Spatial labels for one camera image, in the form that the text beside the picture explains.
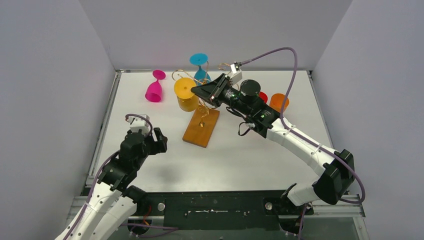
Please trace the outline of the gold wire rack wooden base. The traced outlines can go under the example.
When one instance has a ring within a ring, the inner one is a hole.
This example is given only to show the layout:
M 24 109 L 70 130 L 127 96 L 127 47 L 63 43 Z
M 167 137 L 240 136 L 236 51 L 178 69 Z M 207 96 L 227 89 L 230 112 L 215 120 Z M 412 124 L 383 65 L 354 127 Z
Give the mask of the gold wire rack wooden base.
M 171 78 L 175 82 L 181 78 L 189 78 L 195 82 L 194 76 L 184 69 L 173 71 Z M 206 148 L 218 122 L 220 111 L 198 97 L 198 106 L 191 112 L 193 114 L 182 136 L 182 140 L 186 143 Z

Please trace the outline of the yellow wine glass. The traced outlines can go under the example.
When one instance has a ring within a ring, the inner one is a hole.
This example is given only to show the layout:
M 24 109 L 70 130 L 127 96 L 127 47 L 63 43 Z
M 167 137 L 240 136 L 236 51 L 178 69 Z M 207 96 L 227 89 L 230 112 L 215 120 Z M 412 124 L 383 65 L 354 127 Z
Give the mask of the yellow wine glass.
M 178 79 L 174 84 L 174 92 L 181 110 L 193 112 L 199 105 L 199 98 L 191 91 L 196 83 L 187 77 Z

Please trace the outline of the red wine glass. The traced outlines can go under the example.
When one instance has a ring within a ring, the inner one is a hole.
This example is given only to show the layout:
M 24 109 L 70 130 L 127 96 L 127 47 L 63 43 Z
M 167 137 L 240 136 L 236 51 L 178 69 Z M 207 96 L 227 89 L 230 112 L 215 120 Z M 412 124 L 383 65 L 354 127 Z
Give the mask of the red wine glass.
M 259 96 L 260 99 L 262 99 L 264 101 L 264 103 L 268 102 L 268 96 L 264 92 L 260 91 L 258 96 Z

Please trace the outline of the magenta wine glass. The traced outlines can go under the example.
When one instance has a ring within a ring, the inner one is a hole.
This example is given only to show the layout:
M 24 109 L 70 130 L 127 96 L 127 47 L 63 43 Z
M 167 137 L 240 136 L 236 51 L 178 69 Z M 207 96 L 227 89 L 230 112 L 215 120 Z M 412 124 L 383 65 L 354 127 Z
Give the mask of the magenta wine glass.
M 163 88 L 160 81 L 166 78 L 166 73 L 162 70 L 155 69 L 152 72 L 152 76 L 155 78 L 155 81 L 148 86 L 144 97 L 149 102 L 159 103 L 162 101 L 163 97 Z

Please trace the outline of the orange wine glass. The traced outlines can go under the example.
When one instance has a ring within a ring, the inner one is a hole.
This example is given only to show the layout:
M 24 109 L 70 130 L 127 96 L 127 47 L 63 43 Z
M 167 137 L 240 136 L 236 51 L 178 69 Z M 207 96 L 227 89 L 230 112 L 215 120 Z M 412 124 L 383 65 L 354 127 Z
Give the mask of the orange wine glass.
M 290 100 L 283 93 L 275 93 L 271 96 L 269 101 L 269 106 L 274 110 L 281 112 L 283 107 L 283 112 L 286 111 L 287 107 L 290 104 Z

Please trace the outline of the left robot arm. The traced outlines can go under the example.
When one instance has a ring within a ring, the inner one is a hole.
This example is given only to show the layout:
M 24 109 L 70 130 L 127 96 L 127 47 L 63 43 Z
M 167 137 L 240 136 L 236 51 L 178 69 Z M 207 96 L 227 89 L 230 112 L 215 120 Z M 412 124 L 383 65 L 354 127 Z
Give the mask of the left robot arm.
M 149 156 L 167 151 L 167 137 L 155 127 L 148 134 L 128 131 L 95 175 L 87 199 L 58 240 L 106 240 L 132 214 L 148 210 L 147 193 L 132 185 Z

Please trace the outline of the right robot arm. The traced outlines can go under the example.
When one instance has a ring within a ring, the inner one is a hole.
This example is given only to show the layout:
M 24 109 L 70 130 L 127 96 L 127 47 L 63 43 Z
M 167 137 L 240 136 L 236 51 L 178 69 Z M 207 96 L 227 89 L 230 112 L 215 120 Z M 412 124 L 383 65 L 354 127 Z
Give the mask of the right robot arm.
M 317 175 L 307 183 L 294 183 L 282 195 L 282 209 L 295 214 L 302 205 L 322 200 L 335 205 L 342 200 L 347 188 L 353 183 L 353 155 L 318 143 L 303 135 L 300 130 L 280 113 L 267 105 L 259 96 L 260 84 L 248 79 L 239 89 L 230 85 L 230 78 L 221 74 L 217 79 L 191 88 L 191 92 L 206 103 L 220 107 L 222 104 L 233 115 L 243 118 L 249 128 L 263 138 L 275 142 L 300 158 Z

